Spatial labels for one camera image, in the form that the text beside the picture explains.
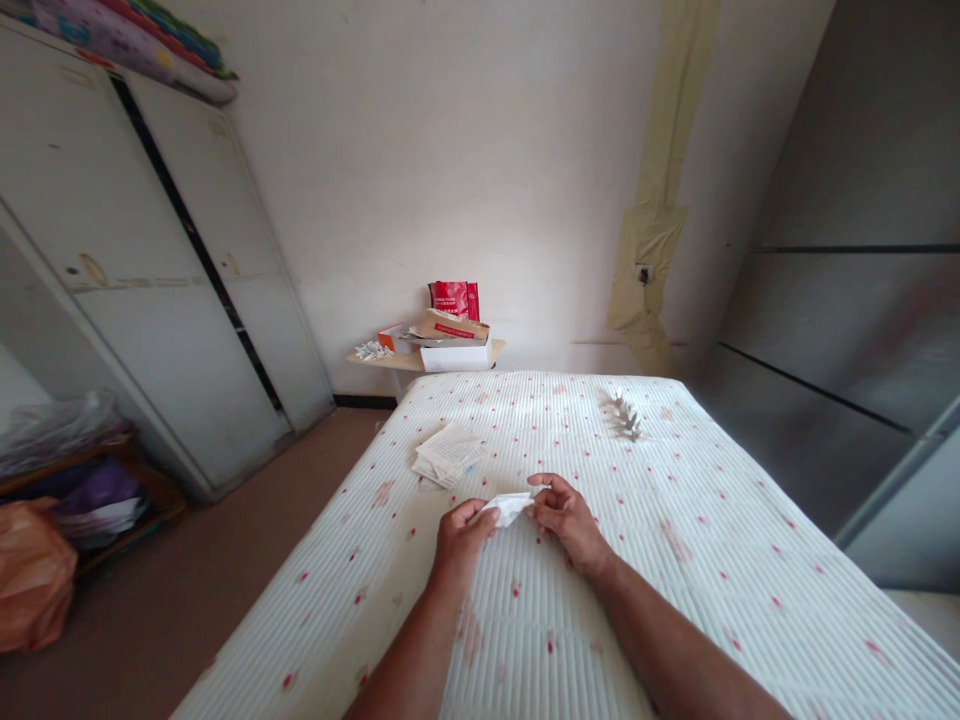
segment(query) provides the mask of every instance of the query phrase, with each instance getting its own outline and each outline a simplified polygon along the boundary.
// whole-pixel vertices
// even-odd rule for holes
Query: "baseboard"
[[[337,407],[358,407],[367,410],[396,410],[397,399],[380,395],[334,395]]]

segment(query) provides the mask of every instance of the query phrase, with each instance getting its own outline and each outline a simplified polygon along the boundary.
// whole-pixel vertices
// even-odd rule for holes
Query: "red bag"
[[[476,283],[430,283],[430,305],[434,310],[480,322],[480,294]]]

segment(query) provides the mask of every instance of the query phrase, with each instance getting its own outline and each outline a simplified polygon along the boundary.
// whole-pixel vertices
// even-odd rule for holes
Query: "orange plastic bag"
[[[47,518],[55,504],[0,505],[0,652],[40,650],[63,632],[77,551]]]

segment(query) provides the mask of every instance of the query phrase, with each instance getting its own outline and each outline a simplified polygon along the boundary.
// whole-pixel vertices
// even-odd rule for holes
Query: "fingers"
[[[544,488],[534,495],[533,501],[538,505],[546,505],[554,510],[563,510],[566,504],[566,498],[550,488]]]
[[[527,508],[527,515],[540,525],[557,533],[566,517],[561,510],[554,510],[546,505],[531,505]]]
[[[473,518],[474,515],[480,512],[483,509],[483,506],[486,504],[486,500],[481,500],[480,498],[470,498],[469,500],[464,500],[462,503],[457,505],[453,510],[447,513],[447,516],[453,521],[454,527],[463,527]]]
[[[531,485],[549,485],[554,491],[561,495],[576,492],[570,483],[556,473],[537,473],[536,475],[528,477],[527,482]]]
[[[482,541],[484,538],[493,536],[499,519],[500,508],[491,508],[480,513],[480,517],[464,532],[470,533],[471,536],[475,536]]]

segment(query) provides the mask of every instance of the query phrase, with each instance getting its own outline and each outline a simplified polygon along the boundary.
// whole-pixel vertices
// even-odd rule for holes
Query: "bed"
[[[636,442],[616,430],[617,388]],[[414,448],[450,422],[488,453],[427,491]],[[423,589],[439,517],[536,472],[573,483],[617,553],[794,716],[960,717],[960,667],[682,383],[545,372],[417,380],[174,717],[339,717]],[[655,716],[588,587],[524,517],[483,550],[442,714]]]

